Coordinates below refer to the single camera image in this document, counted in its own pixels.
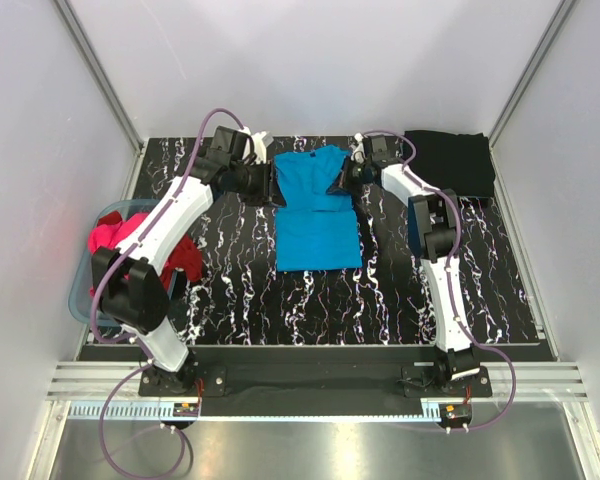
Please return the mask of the blue t shirt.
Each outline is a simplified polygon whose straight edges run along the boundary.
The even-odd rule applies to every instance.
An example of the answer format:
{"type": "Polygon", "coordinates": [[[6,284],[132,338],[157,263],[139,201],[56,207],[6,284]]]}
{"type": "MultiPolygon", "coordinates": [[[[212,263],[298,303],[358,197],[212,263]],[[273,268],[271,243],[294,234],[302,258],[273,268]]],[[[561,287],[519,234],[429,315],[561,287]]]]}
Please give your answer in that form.
{"type": "Polygon", "coordinates": [[[286,205],[275,213],[276,269],[331,271],[362,266],[358,220],[349,195],[327,192],[347,152],[327,145],[275,157],[286,205]]]}

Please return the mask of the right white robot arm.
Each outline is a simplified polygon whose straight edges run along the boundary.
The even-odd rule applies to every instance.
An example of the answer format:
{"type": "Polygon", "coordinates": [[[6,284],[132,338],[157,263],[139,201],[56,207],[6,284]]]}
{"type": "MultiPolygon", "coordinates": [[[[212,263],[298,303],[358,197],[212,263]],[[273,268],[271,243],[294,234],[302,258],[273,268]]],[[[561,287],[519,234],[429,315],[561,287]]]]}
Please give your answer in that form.
{"type": "Polygon", "coordinates": [[[418,177],[410,167],[382,154],[360,151],[345,158],[329,194],[357,193],[376,184],[407,206],[407,243],[429,286],[436,321],[432,383],[450,388],[480,370],[469,334],[460,285],[462,227],[457,197],[418,177]]]}

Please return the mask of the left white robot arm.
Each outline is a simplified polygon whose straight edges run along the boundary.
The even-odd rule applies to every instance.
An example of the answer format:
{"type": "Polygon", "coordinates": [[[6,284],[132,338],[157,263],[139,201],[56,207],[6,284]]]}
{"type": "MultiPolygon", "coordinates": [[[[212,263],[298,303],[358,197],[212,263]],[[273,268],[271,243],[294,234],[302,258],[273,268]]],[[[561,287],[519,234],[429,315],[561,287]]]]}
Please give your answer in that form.
{"type": "Polygon", "coordinates": [[[143,371],[176,394],[194,389],[196,360],[167,317],[170,296],[161,274],[190,226],[224,193],[257,206],[284,203],[266,149],[250,147],[233,155],[207,148],[126,239],[114,248],[98,248],[91,257],[91,313],[116,321],[121,339],[145,353],[143,371]]]}

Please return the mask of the folded black t shirt stack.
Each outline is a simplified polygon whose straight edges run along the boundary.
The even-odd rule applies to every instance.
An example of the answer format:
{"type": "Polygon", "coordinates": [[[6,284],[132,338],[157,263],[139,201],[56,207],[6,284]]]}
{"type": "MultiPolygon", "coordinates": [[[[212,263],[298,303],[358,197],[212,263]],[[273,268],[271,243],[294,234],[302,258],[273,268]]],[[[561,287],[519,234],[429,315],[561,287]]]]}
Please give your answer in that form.
{"type": "Polygon", "coordinates": [[[496,174],[484,134],[411,130],[404,135],[416,147],[409,168],[422,180],[458,196],[494,196],[496,174]]]}

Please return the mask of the dark red t shirt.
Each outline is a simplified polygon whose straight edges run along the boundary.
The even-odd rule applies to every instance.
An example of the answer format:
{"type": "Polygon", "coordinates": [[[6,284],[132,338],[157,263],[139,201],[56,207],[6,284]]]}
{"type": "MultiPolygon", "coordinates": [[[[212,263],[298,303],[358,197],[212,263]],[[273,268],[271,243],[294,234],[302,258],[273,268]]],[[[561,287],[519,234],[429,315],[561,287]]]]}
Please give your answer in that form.
{"type": "Polygon", "coordinates": [[[188,281],[197,282],[202,278],[202,254],[188,235],[184,235],[166,261],[160,279],[166,290],[169,289],[175,271],[182,271],[188,281]]]}

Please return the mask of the pink t shirt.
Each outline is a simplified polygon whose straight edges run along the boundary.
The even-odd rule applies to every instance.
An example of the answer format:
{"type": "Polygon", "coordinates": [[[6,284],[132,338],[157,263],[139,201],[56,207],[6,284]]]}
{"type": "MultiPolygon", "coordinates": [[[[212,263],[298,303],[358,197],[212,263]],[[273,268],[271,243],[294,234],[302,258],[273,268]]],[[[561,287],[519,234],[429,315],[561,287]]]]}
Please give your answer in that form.
{"type": "Polygon", "coordinates": [[[136,213],[124,220],[119,211],[103,216],[87,239],[87,249],[94,254],[100,247],[114,249],[121,241],[131,235],[145,220],[148,213],[136,213]]]}

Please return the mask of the clear blue plastic basket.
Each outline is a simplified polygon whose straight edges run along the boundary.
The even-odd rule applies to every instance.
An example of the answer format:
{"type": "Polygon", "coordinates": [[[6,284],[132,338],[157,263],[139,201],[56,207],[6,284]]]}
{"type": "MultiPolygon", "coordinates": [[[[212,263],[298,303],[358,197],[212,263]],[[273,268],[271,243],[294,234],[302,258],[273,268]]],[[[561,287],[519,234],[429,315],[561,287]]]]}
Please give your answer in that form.
{"type": "MultiPolygon", "coordinates": [[[[150,213],[157,204],[157,199],[128,199],[115,202],[97,215],[93,227],[97,226],[101,218],[113,212],[118,212],[123,220],[128,220],[138,213],[150,213]]],[[[78,264],[68,297],[68,308],[71,315],[75,320],[86,325],[90,323],[90,308],[92,304],[90,289],[92,286],[91,253],[86,248],[78,264]]]]}

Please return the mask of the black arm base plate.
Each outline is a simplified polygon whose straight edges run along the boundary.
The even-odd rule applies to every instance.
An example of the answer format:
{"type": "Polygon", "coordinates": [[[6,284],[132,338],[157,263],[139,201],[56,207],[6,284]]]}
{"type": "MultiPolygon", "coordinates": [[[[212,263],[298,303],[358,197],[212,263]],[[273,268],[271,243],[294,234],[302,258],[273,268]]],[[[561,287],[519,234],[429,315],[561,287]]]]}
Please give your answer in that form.
{"type": "Polygon", "coordinates": [[[487,369],[471,348],[445,360],[432,346],[199,346],[180,374],[152,368],[139,394],[222,397],[256,387],[274,390],[369,390],[407,398],[489,398],[487,369]]]}

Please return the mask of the aluminium rail frame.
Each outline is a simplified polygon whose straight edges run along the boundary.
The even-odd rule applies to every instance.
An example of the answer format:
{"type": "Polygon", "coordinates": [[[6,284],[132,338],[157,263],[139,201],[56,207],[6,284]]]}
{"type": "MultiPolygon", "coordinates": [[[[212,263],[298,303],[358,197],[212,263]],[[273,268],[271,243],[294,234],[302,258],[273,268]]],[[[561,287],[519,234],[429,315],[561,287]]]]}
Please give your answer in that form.
{"type": "Polygon", "coordinates": [[[222,397],[207,397],[203,387],[185,396],[139,394],[143,374],[132,362],[62,362],[46,395],[65,402],[76,418],[164,419],[175,421],[437,422],[451,407],[480,404],[502,411],[514,403],[580,403],[588,399],[572,363],[519,363],[508,368],[487,363],[493,394],[489,398],[407,398],[369,390],[274,390],[256,387],[222,397]]]}

